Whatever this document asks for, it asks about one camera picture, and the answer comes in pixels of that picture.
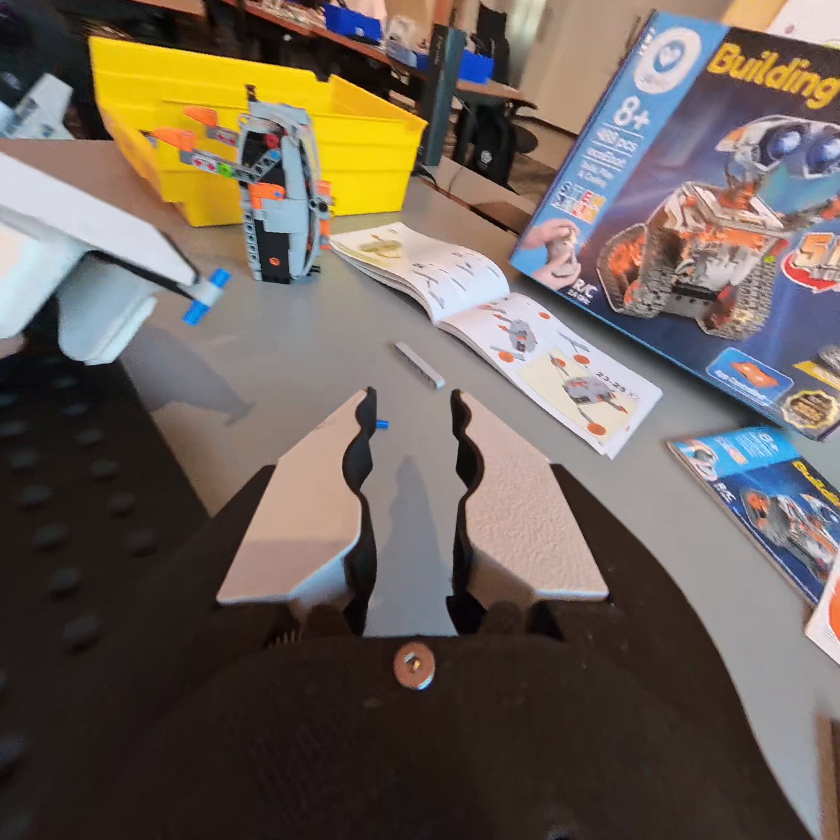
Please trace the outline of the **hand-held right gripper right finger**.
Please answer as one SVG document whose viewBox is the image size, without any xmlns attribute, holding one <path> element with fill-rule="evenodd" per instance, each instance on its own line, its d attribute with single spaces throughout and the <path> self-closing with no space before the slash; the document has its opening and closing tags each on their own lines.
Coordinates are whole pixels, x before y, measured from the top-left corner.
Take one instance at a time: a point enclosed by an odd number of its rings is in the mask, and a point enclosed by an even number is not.
<svg viewBox="0 0 840 840">
<path fill-rule="evenodd" d="M 610 592 L 550 459 L 474 396 L 450 397 L 458 501 L 448 613 L 458 634 L 490 610 L 604 603 Z"/>
</svg>

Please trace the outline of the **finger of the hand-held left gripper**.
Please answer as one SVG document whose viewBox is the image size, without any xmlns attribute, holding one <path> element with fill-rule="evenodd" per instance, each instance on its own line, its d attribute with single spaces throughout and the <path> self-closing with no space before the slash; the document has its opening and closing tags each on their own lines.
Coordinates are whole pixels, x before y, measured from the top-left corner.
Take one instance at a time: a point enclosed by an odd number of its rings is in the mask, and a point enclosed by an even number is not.
<svg viewBox="0 0 840 840">
<path fill-rule="evenodd" d="M 88 365 L 117 359 L 165 285 L 188 297 L 200 276 L 156 227 L 117 208 L 88 217 L 2 209 L 1 338 L 22 340 L 57 305 L 58 345 Z"/>
<path fill-rule="evenodd" d="M 197 283 L 197 269 L 157 227 L 6 154 L 1 204 L 155 276 Z"/>
</svg>

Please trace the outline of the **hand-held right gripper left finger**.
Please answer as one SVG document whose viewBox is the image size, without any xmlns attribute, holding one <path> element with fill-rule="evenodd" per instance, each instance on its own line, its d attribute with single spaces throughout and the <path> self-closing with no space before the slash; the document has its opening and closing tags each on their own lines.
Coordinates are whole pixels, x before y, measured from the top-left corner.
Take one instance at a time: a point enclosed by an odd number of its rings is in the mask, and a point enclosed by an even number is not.
<svg viewBox="0 0 840 840">
<path fill-rule="evenodd" d="M 377 394 L 357 391 L 276 462 L 224 580 L 221 607 L 339 608 L 364 634 L 377 550 L 363 484 L 372 472 Z"/>
</svg>

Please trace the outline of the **grey connector with blue pins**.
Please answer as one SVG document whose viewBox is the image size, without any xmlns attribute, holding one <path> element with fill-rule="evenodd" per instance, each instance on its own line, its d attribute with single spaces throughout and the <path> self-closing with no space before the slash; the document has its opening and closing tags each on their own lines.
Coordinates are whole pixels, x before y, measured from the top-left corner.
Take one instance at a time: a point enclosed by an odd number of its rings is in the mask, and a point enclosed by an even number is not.
<svg viewBox="0 0 840 840">
<path fill-rule="evenodd" d="M 183 315 L 183 322 L 188 326 L 199 324 L 214 307 L 231 279 L 231 273 L 222 268 L 215 269 L 209 277 L 201 278 L 187 290 L 191 300 Z"/>
</svg>

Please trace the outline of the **grey desk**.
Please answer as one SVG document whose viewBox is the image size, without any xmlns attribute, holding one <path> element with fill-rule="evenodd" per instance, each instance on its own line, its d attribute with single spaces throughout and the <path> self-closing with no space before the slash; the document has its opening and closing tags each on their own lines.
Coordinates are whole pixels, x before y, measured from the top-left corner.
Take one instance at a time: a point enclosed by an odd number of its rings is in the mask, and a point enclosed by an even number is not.
<svg viewBox="0 0 840 840">
<path fill-rule="evenodd" d="M 408 297 L 333 254 L 312 282 L 253 281 L 237 227 L 186 225 L 112 142 L 3 140 L 2 152 L 148 221 L 203 271 L 232 272 L 202 324 L 187 327 L 178 298 L 167 295 L 121 358 L 208 512 L 354 392 L 373 386 L 390 427 L 373 437 L 373 473 L 364 484 L 380 558 L 367 634 L 452 635 L 445 596 L 463 484 L 448 395 L 467 391 L 566 468 L 665 567 L 724 659 L 777 781 L 822 838 L 815 718 L 838 720 L 838 666 L 805 638 L 810 609 L 798 592 L 666 447 L 761 418 L 511 270 L 512 237 L 425 180 L 411 179 L 400 214 L 344 217 L 332 229 L 398 218 L 477 250 L 506 271 L 512 289 L 654 383 L 663 395 L 617 457 L 598 455 L 433 327 Z M 445 387 L 425 383 L 395 342 L 428 362 Z"/>
</svg>

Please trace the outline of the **grey perforated beam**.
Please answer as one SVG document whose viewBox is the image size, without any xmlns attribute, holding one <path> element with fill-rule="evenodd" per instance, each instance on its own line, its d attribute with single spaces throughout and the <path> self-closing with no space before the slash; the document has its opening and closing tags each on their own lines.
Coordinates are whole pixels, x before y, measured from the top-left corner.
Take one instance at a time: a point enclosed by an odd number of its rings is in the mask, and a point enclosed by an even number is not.
<svg viewBox="0 0 840 840">
<path fill-rule="evenodd" d="M 445 385 L 445 379 L 426 362 L 418 353 L 412 350 L 404 342 L 395 342 L 393 349 L 401 360 L 414 371 L 422 380 L 436 391 L 441 391 Z"/>
</svg>

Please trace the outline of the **black studded panel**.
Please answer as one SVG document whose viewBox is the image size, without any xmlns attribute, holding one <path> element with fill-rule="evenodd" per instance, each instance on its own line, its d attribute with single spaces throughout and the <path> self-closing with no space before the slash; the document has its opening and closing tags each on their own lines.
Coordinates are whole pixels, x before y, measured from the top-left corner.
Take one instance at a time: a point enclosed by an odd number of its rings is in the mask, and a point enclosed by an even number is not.
<svg viewBox="0 0 840 840">
<path fill-rule="evenodd" d="M 207 510 L 121 363 L 30 337 L 2 359 L 2 838 L 95 785 L 132 715 L 143 583 Z"/>
</svg>

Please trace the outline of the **grey orange building block model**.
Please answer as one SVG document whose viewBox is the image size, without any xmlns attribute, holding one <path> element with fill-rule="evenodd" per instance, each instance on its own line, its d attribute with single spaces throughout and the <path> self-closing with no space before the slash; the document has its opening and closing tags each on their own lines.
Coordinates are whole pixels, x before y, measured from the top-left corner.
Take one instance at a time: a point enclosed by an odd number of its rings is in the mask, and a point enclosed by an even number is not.
<svg viewBox="0 0 840 840">
<path fill-rule="evenodd" d="M 146 134 L 153 145 L 175 149 L 179 160 L 238 185 L 246 255 L 256 281 L 287 285 L 319 272 L 330 247 L 331 186 L 322 179 L 312 120 L 303 108 L 261 101 L 245 86 L 247 111 L 236 130 L 223 128 L 217 111 L 184 107 L 206 137 L 236 151 L 234 161 L 199 150 L 196 135 L 161 127 Z"/>
</svg>

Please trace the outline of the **open instruction booklet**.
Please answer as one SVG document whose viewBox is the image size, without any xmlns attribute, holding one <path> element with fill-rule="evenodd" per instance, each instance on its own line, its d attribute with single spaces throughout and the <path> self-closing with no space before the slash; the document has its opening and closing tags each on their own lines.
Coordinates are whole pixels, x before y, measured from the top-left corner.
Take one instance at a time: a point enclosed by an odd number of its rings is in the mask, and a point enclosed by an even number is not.
<svg viewBox="0 0 840 840">
<path fill-rule="evenodd" d="M 336 234 L 332 250 L 407 294 L 522 394 L 601 455 L 616 457 L 653 410 L 660 389 L 512 291 L 481 253 L 402 223 Z"/>
</svg>

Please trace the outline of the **yellow plastic bin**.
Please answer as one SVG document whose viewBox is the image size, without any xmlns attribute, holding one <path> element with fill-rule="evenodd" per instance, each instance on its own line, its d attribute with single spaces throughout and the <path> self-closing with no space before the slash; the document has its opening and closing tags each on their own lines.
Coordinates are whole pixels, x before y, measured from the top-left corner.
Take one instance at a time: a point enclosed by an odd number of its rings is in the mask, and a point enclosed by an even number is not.
<svg viewBox="0 0 840 840">
<path fill-rule="evenodd" d="M 217 111 L 234 130 L 247 111 L 246 86 L 262 102 L 305 109 L 312 120 L 322 179 L 337 216 L 383 214 L 403 206 L 425 121 L 338 76 L 126 40 L 90 37 L 95 97 L 105 129 L 132 168 L 193 227 L 240 224 L 238 188 L 182 164 L 177 150 L 146 134 L 161 127 L 196 133 L 197 149 L 235 159 L 210 141 L 183 109 Z"/>
</svg>

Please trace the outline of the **long wooden background table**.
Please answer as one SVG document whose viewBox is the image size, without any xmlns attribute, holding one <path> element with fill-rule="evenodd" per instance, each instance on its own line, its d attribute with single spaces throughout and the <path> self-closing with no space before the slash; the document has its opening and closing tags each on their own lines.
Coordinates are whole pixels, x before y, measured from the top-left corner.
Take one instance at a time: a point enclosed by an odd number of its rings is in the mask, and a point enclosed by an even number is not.
<svg viewBox="0 0 840 840">
<path fill-rule="evenodd" d="M 406 88 L 418 88 L 427 79 L 424 68 L 410 66 L 398 57 L 390 55 L 380 45 L 369 44 L 358 40 L 356 37 L 348 37 L 334 33 L 319 23 L 299 21 L 287 14 L 275 14 L 261 3 L 220 1 L 222 4 L 234 10 L 237 21 L 245 32 L 249 32 L 249 25 L 260 20 L 266 27 L 270 28 L 271 35 L 278 37 L 281 30 L 287 34 L 294 34 L 307 41 L 319 40 L 331 46 L 348 49 L 354 54 L 372 60 L 380 65 L 390 67 L 393 74 Z M 455 85 L 456 96 L 473 98 L 478 102 L 511 102 L 514 106 L 536 111 L 538 106 L 520 95 L 520 91 L 514 87 L 502 85 L 499 82 L 490 80 L 487 83 L 478 83 L 470 80 L 457 79 Z"/>
</svg>

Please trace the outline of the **blue storage bin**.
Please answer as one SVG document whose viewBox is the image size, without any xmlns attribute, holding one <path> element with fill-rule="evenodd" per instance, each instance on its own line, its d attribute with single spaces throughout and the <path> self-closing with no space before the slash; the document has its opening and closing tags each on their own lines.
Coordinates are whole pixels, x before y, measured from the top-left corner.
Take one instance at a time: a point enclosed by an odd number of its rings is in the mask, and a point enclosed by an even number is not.
<svg viewBox="0 0 840 840">
<path fill-rule="evenodd" d="M 432 74 L 433 78 L 444 72 L 444 68 L 448 67 L 448 62 L 453 55 L 453 50 L 450 49 L 444 54 L 440 60 L 436 60 L 433 68 L 430 70 L 430 58 L 427 51 L 415 50 L 416 57 L 416 71 L 418 74 L 427 76 Z M 475 83 L 483 85 L 491 81 L 494 70 L 494 59 L 487 56 L 482 56 L 470 51 L 469 49 L 462 49 L 458 52 L 459 66 L 458 66 L 458 80 L 464 82 Z"/>
<path fill-rule="evenodd" d="M 377 17 L 336 3 L 325 4 L 323 14 L 325 28 L 335 35 L 371 45 L 382 41 L 382 23 Z"/>
</svg>

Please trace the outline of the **blue toy robot box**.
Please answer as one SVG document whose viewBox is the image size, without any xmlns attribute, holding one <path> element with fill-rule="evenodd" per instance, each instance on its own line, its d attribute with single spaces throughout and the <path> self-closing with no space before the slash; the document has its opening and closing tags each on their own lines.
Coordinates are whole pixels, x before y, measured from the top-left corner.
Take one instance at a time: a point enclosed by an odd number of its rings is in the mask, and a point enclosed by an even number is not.
<svg viewBox="0 0 840 840">
<path fill-rule="evenodd" d="M 511 254 L 812 440 L 838 433 L 838 38 L 655 12 Z"/>
</svg>

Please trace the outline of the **black office chair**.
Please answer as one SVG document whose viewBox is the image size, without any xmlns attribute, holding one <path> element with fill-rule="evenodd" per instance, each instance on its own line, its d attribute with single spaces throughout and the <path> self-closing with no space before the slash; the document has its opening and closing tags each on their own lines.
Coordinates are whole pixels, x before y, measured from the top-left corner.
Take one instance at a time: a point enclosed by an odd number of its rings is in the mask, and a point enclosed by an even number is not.
<svg viewBox="0 0 840 840">
<path fill-rule="evenodd" d="M 454 162 L 512 192 L 509 176 L 517 154 L 529 154 L 539 144 L 537 136 L 516 124 L 515 118 L 520 109 L 537 105 L 519 98 L 459 101 Z"/>
</svg>

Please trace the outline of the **dark flat monitor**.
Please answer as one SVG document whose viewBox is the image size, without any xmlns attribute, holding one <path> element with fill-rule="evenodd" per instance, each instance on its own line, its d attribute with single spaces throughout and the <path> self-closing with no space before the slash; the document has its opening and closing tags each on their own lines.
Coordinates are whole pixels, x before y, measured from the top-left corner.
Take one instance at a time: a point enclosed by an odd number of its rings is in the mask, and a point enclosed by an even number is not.
<svg viewBox="0 0 840 840">
<path fill-rule="evenodd" d="M 423 166 L 437 166 L 443 156 L 465 47 L 464 31 L 443 24 L 434 25 L 423 96 L 419 102 L 419 115 L 427 123 L 418 149 L 418 160 Z"/>
</svg>

